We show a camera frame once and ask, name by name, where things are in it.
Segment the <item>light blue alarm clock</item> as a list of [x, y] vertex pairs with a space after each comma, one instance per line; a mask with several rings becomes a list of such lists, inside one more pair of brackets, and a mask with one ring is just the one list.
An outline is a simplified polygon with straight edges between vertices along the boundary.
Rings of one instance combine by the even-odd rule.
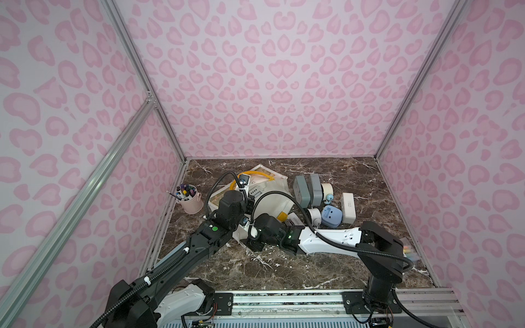
[[342, 210], [332, 205], [327, 205], [321, 211], [321, 224], [329, 228], [338, 228], [343, 222]]

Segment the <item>white square alarm clock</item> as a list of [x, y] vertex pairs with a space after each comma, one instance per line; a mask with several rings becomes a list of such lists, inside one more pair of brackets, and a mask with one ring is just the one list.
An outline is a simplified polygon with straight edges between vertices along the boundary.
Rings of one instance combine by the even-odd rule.
[[356, 220], [354, 194], [343, 193], [340, 199], [340, 205], [343, 214], [342, 222], [344, 224], [354, 224]]

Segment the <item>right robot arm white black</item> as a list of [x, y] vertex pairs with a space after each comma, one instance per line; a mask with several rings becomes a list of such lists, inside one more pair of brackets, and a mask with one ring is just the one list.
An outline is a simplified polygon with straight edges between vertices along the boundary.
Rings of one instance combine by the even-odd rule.
[[262, 214], [247, 226], [243, 243], [252, 251], [276, 246], [291, 255], [342, 254], [360, 259], [369, 271], [362, 295], [350, 306], [367, 313], [385, 313], [391, 307], [391, 290], [402, 283], [414, 263], [403, 251], [404, 244], [380, 225], [366, 221], [358, 228], [321, 230], [306, 213], [303, 224], [286, 224]]

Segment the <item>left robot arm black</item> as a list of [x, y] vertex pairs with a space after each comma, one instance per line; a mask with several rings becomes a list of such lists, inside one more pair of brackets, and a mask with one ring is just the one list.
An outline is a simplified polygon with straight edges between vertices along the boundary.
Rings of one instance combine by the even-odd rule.
[[157, 311], [169, 292], [196, 266], [215, 255], [231, 239], [254, 198], [244, 191], [227, 191], [220, 205], [182, 247], [131, 284], [119, 281], [110, 291], [105, 311], [92, 327], [158, 327]]

